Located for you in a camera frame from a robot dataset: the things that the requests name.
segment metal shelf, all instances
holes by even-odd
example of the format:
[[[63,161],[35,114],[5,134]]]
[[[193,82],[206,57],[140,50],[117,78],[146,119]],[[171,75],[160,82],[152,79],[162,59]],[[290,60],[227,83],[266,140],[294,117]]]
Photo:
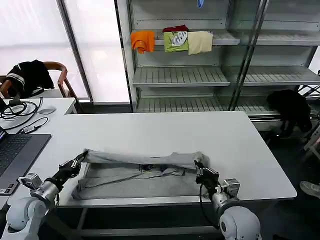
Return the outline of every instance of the metal shelf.
[[[140,67],[133,78],[135,87],[229,86],[219,67]]]
[[[215,112],[223,111],[216,97],[140,98],[137,113]]]
[[[228,110],[230,97],[219,97],[223,110]],[[244,111],[248,116],[279,115],[277,111],[271,110],[267,103],[267,96],[240,96],[235,111]]]
[[[244,86],[318,85],[320,76],[305,66],[251,66]]]
[[[320,32],[262,30],[257,45],[319,46]]]
[[[164,34],[162,30],[151,30],[154,32],[154,39],[156,46],[163,46],[165,44]],[[240,39],[234,37],[230,32],[223,29],[214,29],[214,30],[197,30],[197,31],[208,31],[212,32],[213,40],[212,45],[238,45]]]

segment white desk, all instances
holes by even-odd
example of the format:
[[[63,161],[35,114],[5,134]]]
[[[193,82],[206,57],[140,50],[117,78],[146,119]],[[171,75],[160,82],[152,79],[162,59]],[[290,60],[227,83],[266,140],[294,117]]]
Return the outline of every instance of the white desk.
[[[6,104],[9,103],[9,100],[5,99],[4,100]],[[25,99],[25,100],[21,100],[21,101],[30,101],[33,102],[35,104],[39,104],[40,99]],[[48,108],[50,106],[53,106],[56,108],[56,111],[49,114],[49,115],[41,115],[41,114],[36,114],[35,116],[33,116],[33,118],[31,118],[30,121],[28,121],[26,124],[11,129],[8,132],[10,134],[15,134],[19,129],[21,129],[22,127],[32,123],[33,121],[40,119],[42,117],[48,117],[49,118],[49,122],[47,122],[46,125],[44,125],[43,127],[39,128],[38,131],[35,132],[35,134],[43,134],[43,133],[52,133],[52,127],[54,128],[55,126],[55,121],[57,121],[59,118],[62,118],[65,114],[70,114],[73,112],[74,110],[74,104],[75,104],[75,99],[74,98],[44,98],[43,99],[43,103],[42,106],[40,107],[41,109],[45,109]],[[23,116],[23,117],[17,117],[14,120],[3,120],[0,119],[0,126],[2,128],[9,128],[9,127],[13,127],[16,126],[22,122],[24,122],[26,119],[28,119],[30,116]],[[0,209],[3,208],[3,206],[6,204],[7,200],[8,200],[8,196],[0,196]]]
[[[167,156],[201,151],[220,179],[240,182],[240,200],[292,199],[297,192],[244,112],[179,112],[65,115],[55,121],[52,138],[30,172],[42,180],[84,148],[121,154]],[[197,203],[197,196],[75,201],[71,192],[85,170],[60,193],[60,206],[96,207]],[[8,200],[29,195],[19,186]]]

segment black cloth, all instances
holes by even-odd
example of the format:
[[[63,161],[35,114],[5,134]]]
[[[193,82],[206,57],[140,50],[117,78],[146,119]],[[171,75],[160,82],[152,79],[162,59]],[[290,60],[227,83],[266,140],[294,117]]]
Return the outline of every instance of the black cloth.
[[[45,64],[38,60],[25,61],[15,65],[5,80],[10,80],[13,85],[8,89],[8,94],[11,97],[19,94],[21,98],[27,99],[32,97],[33,92],[39,88],[54,88],[54,83]]]
[[[277,110],[284,121],[288,121],[287,135],[297,125],[302,132],[312,128],[311,109],[304,96],[293,90],[275,91],[267,97],[270,108]]]

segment laptop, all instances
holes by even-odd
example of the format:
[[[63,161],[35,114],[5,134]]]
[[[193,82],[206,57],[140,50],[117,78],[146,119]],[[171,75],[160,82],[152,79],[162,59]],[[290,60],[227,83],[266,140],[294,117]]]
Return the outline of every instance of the laptop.
[[[50,134],[9,134],[0,127],[0,196],[9,196],[45,147]]]

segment computer mouse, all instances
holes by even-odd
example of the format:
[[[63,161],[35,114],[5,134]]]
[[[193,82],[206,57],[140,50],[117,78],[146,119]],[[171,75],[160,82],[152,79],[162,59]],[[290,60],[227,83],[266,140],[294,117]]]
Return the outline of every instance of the computer mouse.
[[[54,106],[50,106],[48,108],[44,108],[38,111],[39,114],[41,115],[49,115],[55,112],[57,109]]]

